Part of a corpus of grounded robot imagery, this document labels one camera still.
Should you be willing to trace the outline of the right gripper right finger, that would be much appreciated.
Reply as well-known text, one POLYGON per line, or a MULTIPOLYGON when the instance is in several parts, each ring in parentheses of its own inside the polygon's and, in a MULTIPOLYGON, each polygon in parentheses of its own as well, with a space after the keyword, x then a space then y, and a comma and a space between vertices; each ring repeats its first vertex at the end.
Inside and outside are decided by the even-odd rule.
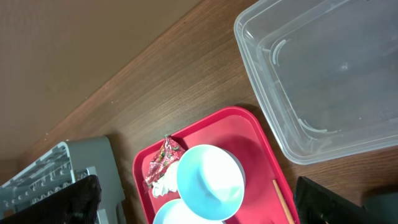
POLYGON ((385 222, 304 176, 297 179, 294 204, 301 224, 383 224, 385 222))

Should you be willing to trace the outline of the wooden chopstick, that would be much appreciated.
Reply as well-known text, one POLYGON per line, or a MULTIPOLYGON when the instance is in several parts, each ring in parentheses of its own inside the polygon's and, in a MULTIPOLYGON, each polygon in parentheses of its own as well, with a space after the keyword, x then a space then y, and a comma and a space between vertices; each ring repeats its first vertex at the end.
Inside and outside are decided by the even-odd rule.
POLYGON ((272 183, 274 185, 275 191, 277 193, 277 196, 279 198, 280 204, 282 205, 283 211, 285 213, 286 219, 289 224, 295 224, 294 218, 289 210, 288 205, 286 204, 284 197, 282 195, 282 192, 280 191, 280 188, 277 184, 277 181, 275 179, 272 180, 272 183))

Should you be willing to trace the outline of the white napkin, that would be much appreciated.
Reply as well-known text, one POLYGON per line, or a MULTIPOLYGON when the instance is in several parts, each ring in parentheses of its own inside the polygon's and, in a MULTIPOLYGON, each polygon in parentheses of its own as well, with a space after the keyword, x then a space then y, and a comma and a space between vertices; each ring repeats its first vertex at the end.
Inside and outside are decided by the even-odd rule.
POLYGON ((166 173, 156 182, 152 183, 152 195, 155 198, 163 197, 169 192, 177 191, 177 171, 180 161, 172 163, 166 173))

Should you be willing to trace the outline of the large light blue plate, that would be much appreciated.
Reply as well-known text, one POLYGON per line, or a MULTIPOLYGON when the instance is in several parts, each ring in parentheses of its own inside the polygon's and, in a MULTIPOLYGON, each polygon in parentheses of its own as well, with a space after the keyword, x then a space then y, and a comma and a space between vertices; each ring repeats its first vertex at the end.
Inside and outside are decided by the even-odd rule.
POLYGON ((193 213, 182 199, 165 203, 156 213, 153 224, 224 224, 224 221, 207 220, 193 213))

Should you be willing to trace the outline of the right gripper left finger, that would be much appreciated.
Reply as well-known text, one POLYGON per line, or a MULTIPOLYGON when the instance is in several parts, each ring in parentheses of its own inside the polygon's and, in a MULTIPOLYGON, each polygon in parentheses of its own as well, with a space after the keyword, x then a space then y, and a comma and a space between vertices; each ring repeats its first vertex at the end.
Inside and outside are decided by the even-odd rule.
POLYGON ((94 224, 100 202, 99 178, 89 175, 2 219, 1 224, 94 224))

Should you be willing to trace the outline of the small light blue plate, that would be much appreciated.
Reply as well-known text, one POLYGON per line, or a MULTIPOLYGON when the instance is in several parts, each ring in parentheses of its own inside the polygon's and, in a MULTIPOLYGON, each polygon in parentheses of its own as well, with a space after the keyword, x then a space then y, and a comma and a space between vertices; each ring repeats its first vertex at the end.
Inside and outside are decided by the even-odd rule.
POLYGON ((177 190, 185 205, 207 220, 225 221, 243 204, 246 177, 237 159, 222 148, 201 144, 179 160, 177 190))

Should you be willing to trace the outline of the red snack wrapper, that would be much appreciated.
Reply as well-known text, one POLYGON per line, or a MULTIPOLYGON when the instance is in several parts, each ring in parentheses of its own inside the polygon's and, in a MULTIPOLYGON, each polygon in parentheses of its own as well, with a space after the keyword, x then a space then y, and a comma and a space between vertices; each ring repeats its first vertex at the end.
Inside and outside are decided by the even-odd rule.
POLYGON ((151 188, 167 171, 169 166, 181 159, 186 149, 170 136, 165 136, 164 141, 156 155, 149 162, 149 171, 144 178, 144 183, 151 188))

